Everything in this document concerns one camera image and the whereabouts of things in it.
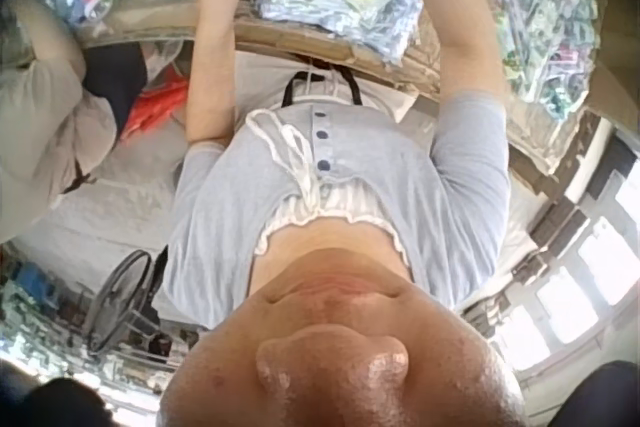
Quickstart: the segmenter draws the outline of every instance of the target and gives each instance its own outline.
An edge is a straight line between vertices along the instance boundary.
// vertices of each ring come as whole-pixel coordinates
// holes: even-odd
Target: skin
[[[238,0],[199,0],[191,144],[228,145]],[[486,0],[425,0],[442,94],[504,95]],[[464,26],[473,25],[473,29]],[[204,336],[161,404],[163,426],[517,426],[522,397],[471,327],[413,285],[389,236],[321,219],[270,237],[245,302]]]
[[[64,24],[40,0],[7,0],[25,29],[38,60],[66,60],[82,81],[87,67],[82,51]]]

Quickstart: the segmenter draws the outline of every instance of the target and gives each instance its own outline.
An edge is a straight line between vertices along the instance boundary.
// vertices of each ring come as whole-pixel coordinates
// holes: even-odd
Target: short sleeve
[[[504,240],[510,182],[504,106],[469,92],[441,106],[431,150],[459,238],[473,253],[475,276],[493,275]]]
[[[200,142],[191,146],[185,156],[171,211],[169,256],[172,262],[180,262],[183,257],[196,200],[223,153],[224,147],[220,144]]]

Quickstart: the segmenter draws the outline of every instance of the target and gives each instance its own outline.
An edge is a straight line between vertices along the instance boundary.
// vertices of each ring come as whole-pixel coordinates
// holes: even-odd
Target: wall
[[[601,319],[595,327],[569,346],[564,346],[553,334],[548,316],[535,297],[544,279],[529,287],[515,284],[506,291],[512,305],[525,305],[552,352],[552,356],[539,366],[518,374],[527,414],[534,426],[546,425],[575,387],[600,365],[613,360],[640,362],[639,289],[632,289],[625,299],[612,308],[600,294],[578,255],[578,248],[592,233],[595,220],[604,214],[632,249],[640,252],[638,226],[615,201],[623,181],[624,178],[614,172],[598,201],[588,195],[582,199],[580,207],[591,222],[567,252],[551,264],[552,271],[564,266],[587,293]]]

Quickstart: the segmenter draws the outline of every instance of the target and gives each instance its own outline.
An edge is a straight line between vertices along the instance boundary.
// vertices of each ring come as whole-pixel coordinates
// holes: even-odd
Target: beige jacket
[[[116,137],[109,103],[92,96],[65,60],[0,73],[0,243],[28,229]]]

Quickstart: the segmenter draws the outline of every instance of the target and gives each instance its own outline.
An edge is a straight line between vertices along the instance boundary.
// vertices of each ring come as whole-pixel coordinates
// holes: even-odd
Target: window pane
[[[564,267],[537,295],[549,314],[551,328],[564,344],[576,340],[598,321],[588,297]]]
[[[640,162],[636,162],[631,173],[616,195],[616,201],[640,225]]]
[[[513,309],[498,328],[505,360],[516,370],[526,370],[549,357],[549,347],[533,319],[522,306]]]
[[[640,278],[640,260],[607,219],[601,217],[578,249],[596,285],[610,305],[615,305]]]

